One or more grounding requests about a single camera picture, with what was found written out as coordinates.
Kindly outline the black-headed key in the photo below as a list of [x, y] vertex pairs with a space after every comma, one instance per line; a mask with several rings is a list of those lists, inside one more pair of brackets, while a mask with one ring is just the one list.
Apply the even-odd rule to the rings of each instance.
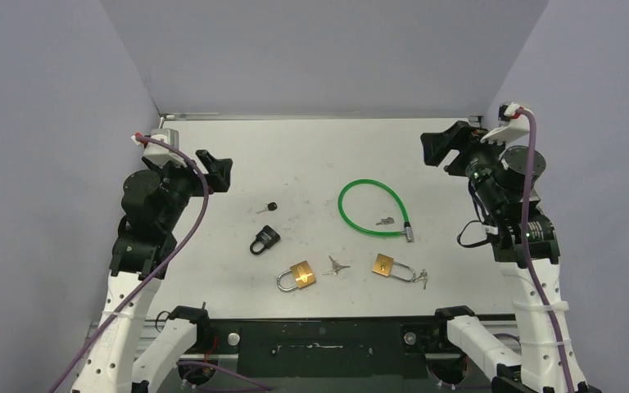
[[278, 204], [275, 201], [272, 201], [272, 202], [269, 202], [263, 209], [258, 210], [257, 214], [275, 211], [276, 209], [278, 209]]

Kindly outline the black padlock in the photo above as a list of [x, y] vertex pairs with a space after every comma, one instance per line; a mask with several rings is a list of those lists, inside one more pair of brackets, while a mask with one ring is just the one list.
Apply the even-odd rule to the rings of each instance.
[[281, 240], [281, 236], [275, 229], [265, 225], [255, 236], [249, 246], [252, 255], [261, 255]]

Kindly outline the short brass padlock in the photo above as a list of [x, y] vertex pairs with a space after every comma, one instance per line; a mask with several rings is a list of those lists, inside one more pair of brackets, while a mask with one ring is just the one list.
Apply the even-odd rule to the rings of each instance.
[[[282, 284], [282, 280], [286, 276], [292, 276], [294, 285], [291, 287], [285, 287]], [[276, 286], [282, 292], [290, 292], [300, 290], [305, 287], [311, 286], [317, 282], [315, 273], [313, 272], [310, 264], [307, 260], [292, 265], [288, 270], [281, 272], [276, 277]]]

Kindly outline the silver key pair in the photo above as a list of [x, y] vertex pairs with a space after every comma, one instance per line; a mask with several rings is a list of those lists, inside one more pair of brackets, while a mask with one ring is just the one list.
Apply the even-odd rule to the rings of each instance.
[[344, 265], [337, 262], [332, 256], [328, 257], [331, 262], [331, 269], [327, 272], [324, 272], [324, 275], [328, 276], [337, 276], [343, 269], [349, 269], [350, 265]]

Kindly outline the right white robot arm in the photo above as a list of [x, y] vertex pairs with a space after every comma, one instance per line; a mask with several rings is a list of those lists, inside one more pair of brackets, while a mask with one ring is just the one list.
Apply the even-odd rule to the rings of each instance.
[[592, 392], [568, 332], [557, 235], [534, 188], [545, 158], [527, 146], [487, 137], [486, 129], [458, 121], [444, 132], [423, 133], [420, 141], [425, 165], [468, 181], [486, 243], [509, 289], [519, 348], [511, 350], [465, 306], [437, 310], [442, 321], [430, 329], [432, 344], [460, 350], [494, 392]]

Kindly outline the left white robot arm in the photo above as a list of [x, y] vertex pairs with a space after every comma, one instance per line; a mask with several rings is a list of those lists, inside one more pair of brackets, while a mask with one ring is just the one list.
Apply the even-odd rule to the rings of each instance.
[[198, 150], [194, 159], [168, 151], [144, 156], [146, 169], [123, 184], [117, 238], [112, 247], [107, 294], [99, 326], [76, 354], [73, 392], [154, 392], [180, 349], [198, 353], [211, 342], [206, 312], [187, 306], [170, 311], [171, 326], [136, 350], [152, 300], [170, 262], [202, 224], [208, 198], [227, 192], [233, 160]]

